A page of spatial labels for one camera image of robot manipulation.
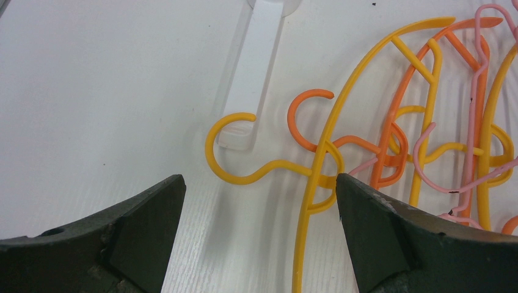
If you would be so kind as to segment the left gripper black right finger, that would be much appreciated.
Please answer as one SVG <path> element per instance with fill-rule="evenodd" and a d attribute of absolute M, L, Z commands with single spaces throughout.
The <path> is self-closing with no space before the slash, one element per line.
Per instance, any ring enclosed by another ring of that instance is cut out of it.
<path fill-rule="evenodd" d="M 345 173 L 336 196 L 360 292 L 517 291 L 517 237 L 441 219 Z"/>

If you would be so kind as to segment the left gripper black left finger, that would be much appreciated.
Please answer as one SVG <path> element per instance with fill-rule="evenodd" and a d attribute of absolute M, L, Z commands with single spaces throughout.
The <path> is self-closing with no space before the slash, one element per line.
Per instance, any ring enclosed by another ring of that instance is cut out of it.
<path fill-rule="evenodd" d="M 2 292 L 160 292 L 186 193 L 181 175 L 35 237 L 1 241 Z"/>

